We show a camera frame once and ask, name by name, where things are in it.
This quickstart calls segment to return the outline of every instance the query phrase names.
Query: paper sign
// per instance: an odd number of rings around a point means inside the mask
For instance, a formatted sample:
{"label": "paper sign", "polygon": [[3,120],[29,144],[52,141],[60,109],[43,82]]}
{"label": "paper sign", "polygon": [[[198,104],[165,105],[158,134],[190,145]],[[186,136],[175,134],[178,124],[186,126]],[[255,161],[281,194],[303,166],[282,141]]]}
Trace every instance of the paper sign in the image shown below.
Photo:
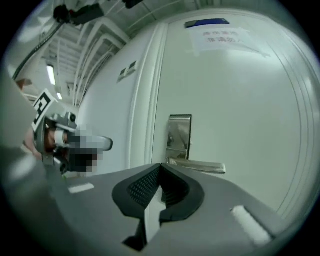
{"label": "paper sign", "polygon": [[201,28],[190,31],[196,53],[212,50],[238,50],[263,54],[242,28]]}

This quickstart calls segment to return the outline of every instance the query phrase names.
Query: white sticker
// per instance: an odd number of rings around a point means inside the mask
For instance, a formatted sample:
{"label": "white sticker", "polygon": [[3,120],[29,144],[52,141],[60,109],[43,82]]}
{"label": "white sticker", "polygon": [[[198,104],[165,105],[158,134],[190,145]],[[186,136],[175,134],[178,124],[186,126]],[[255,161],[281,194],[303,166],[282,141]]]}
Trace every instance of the white sticker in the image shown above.
{"label": "white sticker", "polygon": [[263,54],[248,32],[242,28],[196,28],[190,30],[194,52],[238,50]]}
{"label": "white sticker", "polygon": [[40,96],[36,99],[36,101],[34,102],[33,108],[35,109],[37,114],[31,124],[32,129],[34,131],[38,129],[38,126],[41,123],[41,120],[45,117],[46,112],[55,101],[57,100],[51,95],[48,89],[45,89],[40,94]]}
{"label": "white sticker", "polygon": [[95,186],[93,184],[87,183],[87,184],[83,184],[83,185],[79,185],[79,186],[69,187],[69,192],[71,194],[76,194],[76,193],[80,193],[83,191],[92,190],[94,188],[95,188]]}
{"label": "white sticker", "polygon": [[234,207],[231,210],[231,214],[256,246],[264,246],[272,241],[269,233],[252,217],[243,205]]}

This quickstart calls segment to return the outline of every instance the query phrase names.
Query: white wall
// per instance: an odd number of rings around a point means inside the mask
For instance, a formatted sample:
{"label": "white wall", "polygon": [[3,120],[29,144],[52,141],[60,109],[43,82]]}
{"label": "white wall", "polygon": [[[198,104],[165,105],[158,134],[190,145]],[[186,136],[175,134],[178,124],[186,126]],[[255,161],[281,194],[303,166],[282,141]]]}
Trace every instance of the white wall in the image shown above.
{"label": "white wall", "polygon": [[103,153],[94,175],[126,169],[130,112],[140,69],[120,82],[117,80],[121,70],[143,59],[153,32],[154,27],[142,31],[110,60],[92,83],[79,108],[78,125],[89,125],[99,135],[113,140],[112,150]]}

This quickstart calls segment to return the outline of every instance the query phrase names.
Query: door handle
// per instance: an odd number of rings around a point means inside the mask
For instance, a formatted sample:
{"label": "door handle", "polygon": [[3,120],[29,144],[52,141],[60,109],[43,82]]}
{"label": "door handle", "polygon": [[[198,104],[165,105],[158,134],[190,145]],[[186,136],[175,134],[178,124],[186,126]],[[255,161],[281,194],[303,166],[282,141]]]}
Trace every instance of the door handle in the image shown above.
{"label": "door handle", "polygon": [[174,166],[186,167],[195,171],[213,173],[213,174],[225,174],[226,166],[224,163],[219,162],[201,162],[192,161],[182,158],[168,157],[166,163]]}
{"label": "door handle", "polygon": [[191,123],[192,116],[190,114],[170,115],[165,162],[200,172],[225,174],[226,166],[224,163],[189,160]]}

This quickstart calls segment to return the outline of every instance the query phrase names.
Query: blurred object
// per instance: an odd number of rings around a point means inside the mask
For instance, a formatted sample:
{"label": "blurred object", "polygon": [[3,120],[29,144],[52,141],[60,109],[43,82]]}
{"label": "blurred object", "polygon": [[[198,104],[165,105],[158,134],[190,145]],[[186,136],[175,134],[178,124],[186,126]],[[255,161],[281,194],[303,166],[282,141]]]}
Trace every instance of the blurred object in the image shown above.
{"label": "blurred object", "polygon": [[71,23],[75,26],[86,24],[104,15],[100,4],[87,5],[78,11],[68,10],[67,6],[59,5],[54,9],[53,17],[58,23]]}

